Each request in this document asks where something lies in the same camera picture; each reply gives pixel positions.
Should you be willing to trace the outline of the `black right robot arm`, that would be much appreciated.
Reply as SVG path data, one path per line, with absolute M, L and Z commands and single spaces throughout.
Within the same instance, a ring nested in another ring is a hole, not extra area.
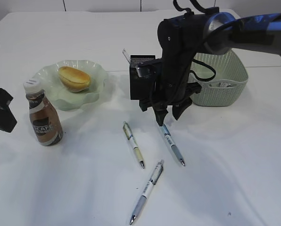
M 281 57 L 281 13 L 236 19 L 218 7 L 203 8 L 195 0 L 192 5 L 198 14 L 180 7 L 177 1 L 173 5 L 183 15 L 158 25 L 161 58 L 136 67 L 138 77 L 146 80 L 138 96 L 139 106 L 142 111 L 152 108 L 158 125 L 164 123 L 168 106 L 178 119 L 192 104 L 191 95 L 201 91 L 197 82 L 188 82 L 196 54 L 223 55 L 237 48 Z

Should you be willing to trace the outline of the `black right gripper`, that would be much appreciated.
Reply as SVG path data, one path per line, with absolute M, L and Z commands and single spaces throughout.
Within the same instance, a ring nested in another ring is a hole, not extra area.
M 199 94 L 202 86 L 198 82 L 183 81 L 181 85 L 162 84 L 159 78 L 151 77 L 149 97 L 138 100 L 140 109 L 145 112 L 148 108 L 153 108 L 156 122 L 159 126 L 164 124 L 167 107 L 172 106 L 172 115 L 178 120 L 183 112 L 192 105 L 191 96 Z

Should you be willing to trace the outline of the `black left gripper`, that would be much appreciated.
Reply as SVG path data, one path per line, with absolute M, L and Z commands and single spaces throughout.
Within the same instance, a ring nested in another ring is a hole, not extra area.
M 17 120 L 9 108 L 12 100 L 13 97 L 0 88 L 0 130 L 7 133 L 11 133 L 17 124 Z

